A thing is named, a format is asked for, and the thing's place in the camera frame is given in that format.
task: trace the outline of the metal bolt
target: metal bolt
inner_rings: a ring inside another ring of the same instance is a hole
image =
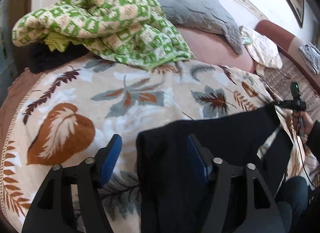
[[[223,160],[219,157],[216,157],[213,159],[213,161],[216,163],[216,164],[222,164],[223,163]]]
[[[254,170],[256,168],[256,166],[254,164],[247,164],[247,167],[250,169],[250,170]]]
[[[94,162],[94,158],[89,157],[85,160],[86,164],[92,164]]]
[[[57,171],[61,168],[60,164],[55,164],[54,166],[52,166],[52,170]]]

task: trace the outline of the black sleeve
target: black sleeve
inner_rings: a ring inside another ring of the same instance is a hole
[[[320,123],[318,120],[316,120],[315,125],[308,136],[307,146],[317,160],[320,160]]]

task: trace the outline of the yellow-green cloth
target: yellow-green cloth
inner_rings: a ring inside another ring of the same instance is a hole
[[[65,36],[57,32],[50,32],[47,38],[44,39],[44,43],[48,45],[50,51],[57,49],[60,52],[65,52],[69,43],[72,42],[74,45],[82,44],[77,38]]]

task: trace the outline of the green and white comforter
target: green and white comforter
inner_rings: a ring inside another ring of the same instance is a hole
[[[157,0],[60,0],[21,18],[12,41],[25,46],[50,32],[76,37],[103,59],[144,69],[192,56]]]

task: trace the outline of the sofa armrest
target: sofa armrest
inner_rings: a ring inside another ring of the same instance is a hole
[[[289,58],[293,64],[297,66],[315,91],[320,94],[320,74],[314,74],[305,63],[299,50],[299,47],[304,43],[302,40],[267,20],[260,21],[255,30],[275,42],[278,45],[279,52]]]

